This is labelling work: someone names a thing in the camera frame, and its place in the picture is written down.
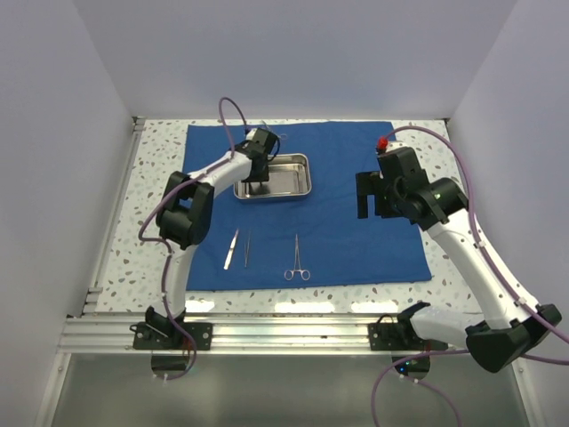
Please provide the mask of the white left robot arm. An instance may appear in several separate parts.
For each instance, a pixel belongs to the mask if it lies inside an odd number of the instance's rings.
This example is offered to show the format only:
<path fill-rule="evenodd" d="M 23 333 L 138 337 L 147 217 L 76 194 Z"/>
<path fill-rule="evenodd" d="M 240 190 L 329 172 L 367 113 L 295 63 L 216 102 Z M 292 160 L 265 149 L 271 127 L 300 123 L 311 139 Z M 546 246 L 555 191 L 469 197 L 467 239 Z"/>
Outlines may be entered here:
<path fill-rule="evenodd" d="M 159 301 L 145 314 L 145 326 L 165 349 L 187 343 L 192 350 L 197 348 L 184 325 L 186 286 L 179 278 L 169 278 L 168 270 L 173 266 L 188 277 L 195 251 L 211 227 L 214 199 L 237 182 L 267 181 L 272 152 L 279 149 L 276 134 L 253 128 L 217 161 L 192 173 L 172 173 L 162 200 L 140 227 L 140 242 L 163 244 L 167 251 Z"/>

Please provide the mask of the wide steel tweezers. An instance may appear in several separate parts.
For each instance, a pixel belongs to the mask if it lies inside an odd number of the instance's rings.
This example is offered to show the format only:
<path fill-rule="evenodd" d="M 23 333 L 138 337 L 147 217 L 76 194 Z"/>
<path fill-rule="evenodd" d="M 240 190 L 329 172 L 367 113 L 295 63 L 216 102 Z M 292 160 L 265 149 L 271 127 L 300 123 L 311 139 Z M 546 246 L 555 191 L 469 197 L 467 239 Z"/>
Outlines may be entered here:
<path fill-rule="evenodd" d="M 230 241 L 228 252 L 227 252 L 224 264 L 223 264 L 224 270 L 228 270 L 230 265 L 231 265 L 232 258 L 233 258 L 233 255 L 234 255 L 234 252 L 236 249 L 236 243 L 238 240 L 238 236 L 239 236 L 239 229 L 236 229 L 235 234 L 233 235 L 233 238 Z"/>

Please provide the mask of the stainless steel tray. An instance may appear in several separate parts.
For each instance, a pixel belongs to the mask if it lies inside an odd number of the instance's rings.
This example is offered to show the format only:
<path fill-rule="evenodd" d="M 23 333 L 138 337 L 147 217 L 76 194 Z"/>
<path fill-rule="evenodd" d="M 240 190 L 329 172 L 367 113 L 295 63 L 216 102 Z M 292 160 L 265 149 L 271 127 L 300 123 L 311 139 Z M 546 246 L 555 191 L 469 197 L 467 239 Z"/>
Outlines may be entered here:
<path fill-rule="evenodd" d="M 268 181 L 238 182 L 234 196 L 244 203 L 305 198 L 312 190 L 309 159 L 301 153 L 277 155 L 268 165 Z"/>

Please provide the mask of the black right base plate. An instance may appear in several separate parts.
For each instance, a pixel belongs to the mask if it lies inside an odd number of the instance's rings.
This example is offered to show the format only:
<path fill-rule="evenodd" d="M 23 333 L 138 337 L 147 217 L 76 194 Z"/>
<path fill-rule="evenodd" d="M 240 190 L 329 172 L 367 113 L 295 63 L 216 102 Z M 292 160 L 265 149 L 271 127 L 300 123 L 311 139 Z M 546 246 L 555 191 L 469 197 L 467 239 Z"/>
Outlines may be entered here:
<path fill-rule="evenodd" d="M 367 326 L 369 347 L 372 351 L 431 351 L 447 350 L 447 343 L 420 338 L 413 330 L 410 317 L 404 314 L 382 315 Z"/>

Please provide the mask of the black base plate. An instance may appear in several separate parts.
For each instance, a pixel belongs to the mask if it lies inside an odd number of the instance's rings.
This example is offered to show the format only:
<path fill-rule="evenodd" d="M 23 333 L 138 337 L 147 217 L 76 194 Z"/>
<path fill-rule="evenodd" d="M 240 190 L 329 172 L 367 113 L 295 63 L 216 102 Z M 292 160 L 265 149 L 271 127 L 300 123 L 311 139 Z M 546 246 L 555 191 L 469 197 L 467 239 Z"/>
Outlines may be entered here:
<path fill-rule="evenodd" d="M 209 350 L 213 324 L 207 322 L 179 322 L 174 326 L 168 318 L 141 321 L 130 325 L 135 350 Z"/>
<path fill-rule="evenodd" d="M 410 317 L 404 314 L 382 315 L 367 326 L 369 347 L 372 351 L 431 351 L 447 350 L 447 343 L 420 338 L 413 330 Z"/>

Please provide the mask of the aluminium rail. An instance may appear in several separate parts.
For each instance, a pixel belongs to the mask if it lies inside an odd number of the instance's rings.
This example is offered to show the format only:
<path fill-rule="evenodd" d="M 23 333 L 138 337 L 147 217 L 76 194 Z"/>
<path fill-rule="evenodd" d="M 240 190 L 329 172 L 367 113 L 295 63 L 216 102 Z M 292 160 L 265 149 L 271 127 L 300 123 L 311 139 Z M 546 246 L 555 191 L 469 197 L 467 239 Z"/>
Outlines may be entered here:
<path fill-rule="evenodd" d="M 118 187 L 116 195 L 111 205 L 110 215 L 108 217 L 105 233 L 103 235 L 103 240 L 100 246 L 100 251 L 94 265 L 94 270 L 89 279 L 88 287 L 86 289 L 80 316 L 92 315 L 96 311 L 99 295 L 103 291 L 103 286 L 101 285 L 102 276 L 104 275 L 106 269 L 108 255 L 110 254 L 116 226 L 118 224 L 122 205 L 124 202 L 125 192 L 128 188 L 132 163 L 140 145 L 140 137 L 142 135 L 146 121 L 147 119 L 145 117 L 132 118 L 132 134 L 128 145 L 127 155 L 125 161 L 121 164 L 119 179 L 117 181 Z"/>
<path fill-rule="evenodd" d="M 152 354 L 180 357 L 182 349 L 164 346 L 157 337 L 152 344 L 143 343 L 135 331 L 144 317 L 138 313 L 93 314 L 69 318 L 57 344 L 58 353 L 67 354 Z M 373 347 L 372 339 L 380 336 L 378 327 L 393 327 L 397 316 L 381 314 L 268 314 L 245 315 L 198 313 L 187 317 L 190 326 L 204 323 L 197 331 L 202 355 L 347 355 L 359 356 L 378 352 L 411 354 L 410 346 L 395 348 L 391 344 Z"/>

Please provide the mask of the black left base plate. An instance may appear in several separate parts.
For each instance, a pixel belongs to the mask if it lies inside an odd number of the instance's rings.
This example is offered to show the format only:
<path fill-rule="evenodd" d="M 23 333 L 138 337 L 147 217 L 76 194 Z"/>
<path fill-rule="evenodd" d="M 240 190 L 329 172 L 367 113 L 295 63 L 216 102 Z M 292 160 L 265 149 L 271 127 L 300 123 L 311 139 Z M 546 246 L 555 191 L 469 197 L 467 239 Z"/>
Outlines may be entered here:
<path fill-rule="evenodd" d="M 213 324 L 207 322 L 179 322 L 174 326 L 168 318 L 141 321 L 130 325 L 135 350 L 209 350 Z"/>

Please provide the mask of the steel hemostat clamp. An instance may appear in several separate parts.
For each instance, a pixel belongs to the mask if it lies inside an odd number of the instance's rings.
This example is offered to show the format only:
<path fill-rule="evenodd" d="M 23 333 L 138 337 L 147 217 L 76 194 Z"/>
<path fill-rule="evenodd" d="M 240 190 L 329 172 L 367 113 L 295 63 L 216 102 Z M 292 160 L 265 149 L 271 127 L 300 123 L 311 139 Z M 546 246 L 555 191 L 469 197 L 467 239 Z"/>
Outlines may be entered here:
<path fill-rule="evenodd" d="M 293 267 L 284 272 L 284 279 L 286 281 L 292 281 L 295 277 L 300 277 L 303 281 L 308 281 L 311 278 L 311 273 L 309 270 L 303 269 L 301 267 L 301 251 L 300 251 L 300 240 L 299 236 L 295 235 L 294 239 L 294 262 Z"/>

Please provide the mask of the blue surgical cloth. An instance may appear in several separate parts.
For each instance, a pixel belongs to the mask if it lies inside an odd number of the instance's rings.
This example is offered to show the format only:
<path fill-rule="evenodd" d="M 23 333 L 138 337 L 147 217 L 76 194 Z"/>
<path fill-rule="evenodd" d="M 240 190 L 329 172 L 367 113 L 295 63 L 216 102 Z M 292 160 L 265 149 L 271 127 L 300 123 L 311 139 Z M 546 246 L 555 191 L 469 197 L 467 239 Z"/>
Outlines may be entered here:
<path fill-rule="evenodd" d="M 419 229 L 403 218 L 357 218 L 356 174 L 377 169 L 375 145 L 388 122 L 279 125 L 285 154 L 309 159 L 311 192 L 302 199 L 244 203 L 232 189 L 215 198 L 211 228 L 188 275 L 190 291 L 242 291 L 303 287 L 286 281 L 299 236 L 301 265 L 310 286 L 427 281 L 431 273 Z M 223 264 L 239 229 L 228 270 Z M 252 231 L 249 265 L 244 242 Z"/>

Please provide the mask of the aluminium left side rail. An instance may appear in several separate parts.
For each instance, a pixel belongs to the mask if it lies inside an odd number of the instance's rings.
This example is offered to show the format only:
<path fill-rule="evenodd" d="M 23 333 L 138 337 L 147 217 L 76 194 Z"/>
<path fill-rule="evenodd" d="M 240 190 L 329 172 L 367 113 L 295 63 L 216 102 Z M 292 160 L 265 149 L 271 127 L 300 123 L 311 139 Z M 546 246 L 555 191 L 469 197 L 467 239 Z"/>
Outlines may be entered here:
<path fill-rule="evenodd" d="M 103 291 L 103 286 L 101 285 L 102 276 L 104 275 L 106 269 L 108 255 L 110 254 L 116 226 L 118 224 L 122 205 L 124 202 L 125 192 L 128 188 L 132 163 L 140 145 L 140 137 L 142 135 L 146 121 L 147 119 L 145 117 L 132 118 L 132 134 L 128 145 L 127 155 L 125 161 L 121 164 L 119 179 L 117 181 L 118 187 L 116 195 L 111 205 L 110 215 L 108 217 L 105 233 L 103 235 L 103 240 L 100 246 L 100 251 L 94 265 L 94 270 L 89 279 L 88 287 L 86 289 L 80 316 L 92 315 L 96 311 L 99 295 Z"/>

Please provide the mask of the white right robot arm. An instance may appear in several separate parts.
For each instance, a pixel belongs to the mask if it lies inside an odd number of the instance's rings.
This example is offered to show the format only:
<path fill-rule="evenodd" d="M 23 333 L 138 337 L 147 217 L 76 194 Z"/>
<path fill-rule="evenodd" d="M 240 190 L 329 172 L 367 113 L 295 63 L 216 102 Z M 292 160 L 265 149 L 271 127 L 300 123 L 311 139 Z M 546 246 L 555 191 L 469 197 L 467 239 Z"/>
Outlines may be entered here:
<path fill-rule="evenodd" d="M 406 218 L 425 231 L 449 256 L 481 310 L 473 316 L 417 302 L 384 323 L 368 326 L 377 350 L 417 350 L 426 342 L 465 348 L 486 371 L 497 373 L 525 355 L 562 319 L 553 304 L 541 304 L 500 260 L 488 265 L 493 247 L 469 228 L 469 201 L 450 178 L 429 181 L 415 151 L 402 147 L 377 152 L 379 171 L 356 176 L 357 216 L 368 215 L 367 199 L 383 219 Z"/>

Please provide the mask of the aluminium front rail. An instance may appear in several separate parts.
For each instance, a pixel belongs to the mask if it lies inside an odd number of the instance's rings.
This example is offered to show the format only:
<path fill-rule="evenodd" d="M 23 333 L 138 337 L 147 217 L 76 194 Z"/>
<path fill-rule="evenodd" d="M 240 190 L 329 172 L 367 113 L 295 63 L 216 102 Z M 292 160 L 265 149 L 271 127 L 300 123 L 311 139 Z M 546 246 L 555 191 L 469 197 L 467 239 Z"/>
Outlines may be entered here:
<path fill-rule="evenodd" d="M 57 344 L 58 353 L 67 354 L 152 354 L 180 357 L 182 349 L 164 346 L 157 337 L 152 344 L 143 343 L 135 331 L 144 317 L 138 313 L 93 314 L 69 318 Z M 268 314 L 245 315 L 198 313 L 187 317 L 190 326 L 204 323 L 197 331 L 202 355 L 347 355 L 359 356 L 378 352 L 411 354 L 410 346 L 395 348 L 391 344 L 373 347 L 372 339 L 380 336 L 378 327 L 393 327 L 397 316 L 381 314 Z"/>

